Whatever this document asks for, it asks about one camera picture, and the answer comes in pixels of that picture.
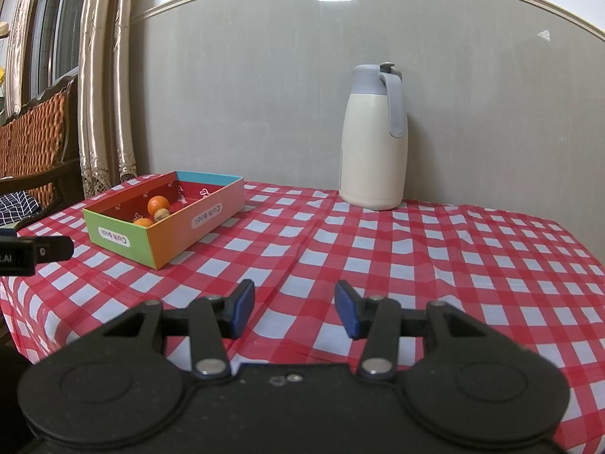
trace red checkered tablecloth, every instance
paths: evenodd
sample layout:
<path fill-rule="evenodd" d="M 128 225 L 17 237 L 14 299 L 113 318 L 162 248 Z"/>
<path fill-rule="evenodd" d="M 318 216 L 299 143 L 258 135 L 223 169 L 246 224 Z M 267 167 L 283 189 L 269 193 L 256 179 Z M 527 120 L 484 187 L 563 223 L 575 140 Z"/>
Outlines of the red checkered tablecloth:
<path fill-rule="evenodd" d="M 92 245 L 86 201 L 22 230 L 69 235 L 76 248 L 34 277 L 1 279 L 0 305 L 21 353 L 35 362 L 143 300 L 181 308 L 251 278 L 256 306 L 244 336 L 229 344 L 234 367 L 356 365 L 364 343 L 347 337 L 333 301 L 344 278 L 361 295 L 406 308 L 447 301 L 551 360 L 572 388 L 555 439 L 574 454 L 605 447 L 605 274 L 556 223 L 415 201 L 373 212 L 334 191 L 262 183 L 247 184 L 246 194 L 243 211 L 159 271 Z M 420 339 L 400 339 L 400 365 L 421 357 Z M 188 339 L 171 341 L 168 358 L 191 368 Z"/>

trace curtain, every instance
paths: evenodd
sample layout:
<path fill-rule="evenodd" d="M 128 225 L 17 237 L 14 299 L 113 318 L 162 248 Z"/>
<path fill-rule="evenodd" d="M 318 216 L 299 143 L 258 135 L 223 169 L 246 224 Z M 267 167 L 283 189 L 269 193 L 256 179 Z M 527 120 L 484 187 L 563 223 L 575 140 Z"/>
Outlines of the curtain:
<path fill-rule="evenodd" d="M 84 0 L 78 135 L 87 197 L 136 176 L 128 95 L 130 6 L 131 0 Z"/>
<path fill-rule="evenodd" d="M 8 36 L 6 80 L 4 82 L 7 117 L 19 112 L 22 106 L 21 90 L 23 70 L 25 69 L 25 47 L 35 6 L 36 0 L 17 0 L 14 7 L 13 24 Z"/>

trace gray handle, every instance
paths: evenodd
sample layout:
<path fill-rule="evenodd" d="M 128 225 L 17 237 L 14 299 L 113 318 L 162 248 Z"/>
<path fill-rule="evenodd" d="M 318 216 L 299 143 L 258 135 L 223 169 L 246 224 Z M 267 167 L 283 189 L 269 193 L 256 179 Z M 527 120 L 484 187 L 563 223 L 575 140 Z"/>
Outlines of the gray handle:
<path fill-rule="evenodd" d="M 408 132 L 408 117 L 403 105 L 403 84 L 401 78 L 391 73 L 380 73 L 380 81 L 386 87 L 388 102 L 389 132 L 393 138 L 403 138 Z"/>

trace metal screw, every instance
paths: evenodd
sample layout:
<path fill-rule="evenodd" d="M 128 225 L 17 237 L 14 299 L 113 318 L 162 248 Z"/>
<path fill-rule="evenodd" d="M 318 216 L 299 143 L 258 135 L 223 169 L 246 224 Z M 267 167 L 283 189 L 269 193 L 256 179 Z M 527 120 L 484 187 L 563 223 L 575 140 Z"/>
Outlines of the metal screw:
<path fill-rule="evenodd" d="M 285 380 L 288 382 L 302 382 L 303 376 L 297 373 L 292 373 L 290 375 L 287 375 Z"/>
<path fill-rule="evenodd" d="M 276 375 L 268 380 L 268 383 L 275 387 L 285 386 L 286 380 L 282 375 Z"/>
<path fill-rule="evenodd" d="M 205 358 L 195 364 L 195 369 L 202 375 L 218 375 L 227 369 L 227 364 L 218 358 Z"/>
<path fill-rule="evenodd" d="M 385 358 L 368 358 L 361 364 L 361 368 L 372 375 L 383 374 L 392 369 L 392 363 Z"/>

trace cardboard box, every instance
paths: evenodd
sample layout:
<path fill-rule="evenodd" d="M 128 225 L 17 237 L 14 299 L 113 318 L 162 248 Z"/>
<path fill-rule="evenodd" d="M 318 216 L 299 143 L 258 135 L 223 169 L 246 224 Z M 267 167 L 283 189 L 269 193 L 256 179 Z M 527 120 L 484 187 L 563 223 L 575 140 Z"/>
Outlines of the cardboard box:
<path fill-rule="evenodd" d="M 142 227 L 147 202 L 161 195 L 171 215 Z M 82 212 L 91 242 L 159 269 L 244 207 L 242 177 L 175 172 L 112 191 Z"/>

